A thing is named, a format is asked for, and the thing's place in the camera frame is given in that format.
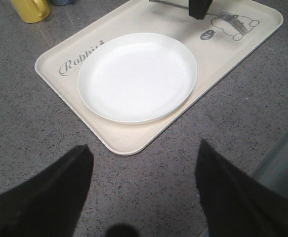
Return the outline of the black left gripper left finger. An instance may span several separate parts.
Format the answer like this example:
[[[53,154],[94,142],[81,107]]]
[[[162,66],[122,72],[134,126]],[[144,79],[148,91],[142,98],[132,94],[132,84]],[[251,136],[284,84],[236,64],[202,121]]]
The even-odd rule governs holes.
[[[93,172],[87,145],[72,148],[54,164],[0,194],[0,237],[71,237]]]

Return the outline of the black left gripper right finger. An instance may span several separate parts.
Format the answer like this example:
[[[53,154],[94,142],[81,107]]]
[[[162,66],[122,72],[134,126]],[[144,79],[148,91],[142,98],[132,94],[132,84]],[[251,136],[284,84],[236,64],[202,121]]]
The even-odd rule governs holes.
[[[188,0],[189,16],[203,20],[211,4],[212,0]]]

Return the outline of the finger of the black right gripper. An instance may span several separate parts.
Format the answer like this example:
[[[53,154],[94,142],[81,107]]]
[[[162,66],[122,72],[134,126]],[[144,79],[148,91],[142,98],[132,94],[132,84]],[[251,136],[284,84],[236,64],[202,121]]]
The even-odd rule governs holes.
[[[205,139],[195,178],[210,237],[288,237],[288,199],[247,176]]]

